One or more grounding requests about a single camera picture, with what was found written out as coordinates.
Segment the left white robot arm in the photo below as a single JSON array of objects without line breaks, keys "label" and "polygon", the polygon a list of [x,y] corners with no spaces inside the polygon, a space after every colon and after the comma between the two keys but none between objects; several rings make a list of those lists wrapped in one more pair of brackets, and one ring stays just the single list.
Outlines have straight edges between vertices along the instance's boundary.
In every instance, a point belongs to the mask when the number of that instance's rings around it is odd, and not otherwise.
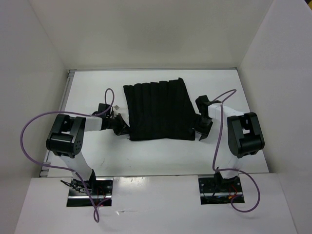
[{"label": "left white robot arm", "polygon": [[75,189],[80,188],[86,195],[91,195],[97,190],[97,180],[94,170],[87,164],[81,151],[84,133],[107,129],[120,136],[129,134],[130,127],[121,114],[90,117],[58,114],[46,140],[47,149],[59,156],[72,173],[71,186]]}]

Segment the black pleated skirt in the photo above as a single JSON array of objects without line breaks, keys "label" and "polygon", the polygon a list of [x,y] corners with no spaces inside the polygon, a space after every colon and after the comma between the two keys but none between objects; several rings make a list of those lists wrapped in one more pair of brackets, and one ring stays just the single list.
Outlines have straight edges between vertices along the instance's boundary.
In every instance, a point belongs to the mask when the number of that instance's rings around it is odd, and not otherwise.
[{"label": "black pleated skirt", "polygon": [[182,78],[123,87],[130,140],[195,140],[196,113]]}]

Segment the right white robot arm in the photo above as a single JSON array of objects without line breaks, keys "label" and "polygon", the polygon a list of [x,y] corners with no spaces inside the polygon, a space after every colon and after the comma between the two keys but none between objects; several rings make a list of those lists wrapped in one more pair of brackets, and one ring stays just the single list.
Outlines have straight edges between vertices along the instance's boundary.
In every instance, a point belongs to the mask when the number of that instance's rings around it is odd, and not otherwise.
[{"label": "right white robot arm", "polygon": [[[225,106],[220,101],[204,101],[197,105],[199,114],[195,121],[194,130],[200,134],[199,140],[208,137],[213,121],[220,123],[216,150],[212,168],[214,170],[214,187],[226,191],[231,181],[241,173],[240,159],[255,155],[265,146],[258,116],[254,112],[244,113]],[[216,166],[216,156],[221,144],[223,129],[227,130],[226,140],[231,158],[220,166]]]}]

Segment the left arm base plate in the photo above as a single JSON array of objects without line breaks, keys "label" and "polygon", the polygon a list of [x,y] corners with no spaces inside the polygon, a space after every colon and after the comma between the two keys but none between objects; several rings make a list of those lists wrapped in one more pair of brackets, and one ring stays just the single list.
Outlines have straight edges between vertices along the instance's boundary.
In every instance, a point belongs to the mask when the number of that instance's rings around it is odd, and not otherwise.
[{"label": "left arm base plate", "polygon": [[[69,187],[67,207],[92,207],[89,196],[80,182],[76,180],[72,180],[70,183],[64,180],[61,182]],[[97,178],[94,189],[88,189],[95,205],[99,207],[112,206],[113,182],[113,178],[100,177]]]}]

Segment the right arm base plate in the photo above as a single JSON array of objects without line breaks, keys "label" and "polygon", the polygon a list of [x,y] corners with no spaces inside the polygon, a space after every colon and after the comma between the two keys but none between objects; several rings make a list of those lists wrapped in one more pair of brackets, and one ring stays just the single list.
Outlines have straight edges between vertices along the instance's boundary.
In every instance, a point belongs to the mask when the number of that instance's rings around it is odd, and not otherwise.
[{"label": "right arm base plate", "polygon": [[204,176],[198,178],[201,205],[216,205],[233,203],[244,203],[242,186],[239,177],[228,180],[222,185],[217,185],[216,178]]}]

